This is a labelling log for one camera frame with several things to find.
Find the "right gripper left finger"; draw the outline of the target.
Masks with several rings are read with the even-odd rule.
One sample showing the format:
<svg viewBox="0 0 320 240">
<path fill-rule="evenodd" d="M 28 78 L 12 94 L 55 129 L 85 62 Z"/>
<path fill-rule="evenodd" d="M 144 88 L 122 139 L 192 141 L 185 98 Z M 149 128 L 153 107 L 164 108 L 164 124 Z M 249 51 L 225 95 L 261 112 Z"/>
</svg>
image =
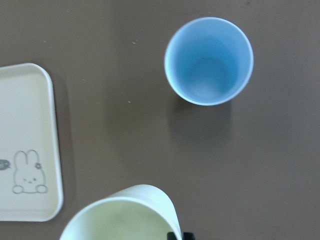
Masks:
<svg viewBox="0 0 320 240">
<path fill-rule="evenodd" d="M 167 240 L 179 240 L 179 236 L 177 236 L 174 232 L 168 232 L 166 237 Z"/>
</svg>

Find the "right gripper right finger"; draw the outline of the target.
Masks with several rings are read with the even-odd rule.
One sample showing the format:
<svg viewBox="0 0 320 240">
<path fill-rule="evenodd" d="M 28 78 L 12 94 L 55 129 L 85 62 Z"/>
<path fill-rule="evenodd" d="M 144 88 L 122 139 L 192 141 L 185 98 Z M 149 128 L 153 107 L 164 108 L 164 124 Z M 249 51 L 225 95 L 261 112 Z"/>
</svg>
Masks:
<svg viewBox="0 0 320 240">
<path fill-rule="evenodd" d="M 195 240 L 195 235 L 192 232 L 184 232 L 183 240 Z"/>
</svg>

